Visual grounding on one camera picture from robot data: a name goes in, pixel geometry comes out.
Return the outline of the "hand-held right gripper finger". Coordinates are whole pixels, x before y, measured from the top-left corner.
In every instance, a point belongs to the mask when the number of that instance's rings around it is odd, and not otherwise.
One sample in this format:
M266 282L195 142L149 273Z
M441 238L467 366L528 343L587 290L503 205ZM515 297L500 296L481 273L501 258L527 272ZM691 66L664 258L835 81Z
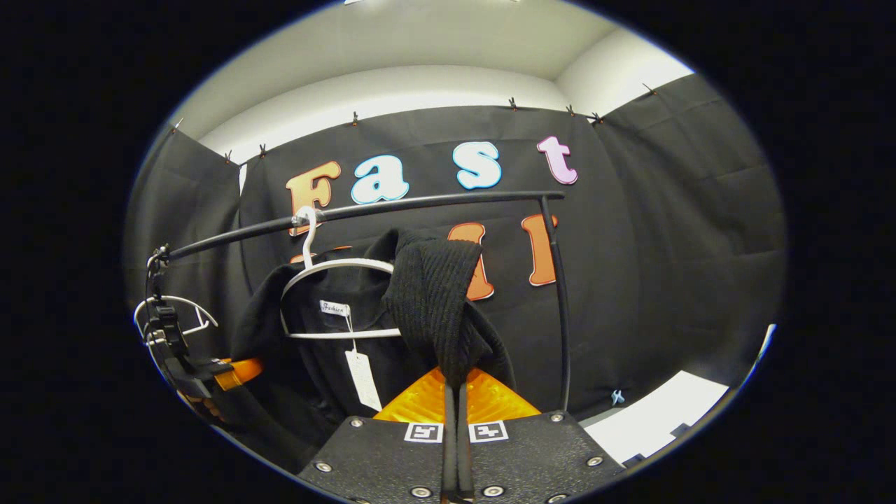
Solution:
M483 370L458 413L458 490L473 503L566 503L624 472L569 412L540 412Z
M384 408L435 412L439 421L349 416L298 477L349 503L445 503L457 488L454 397L439 369Z

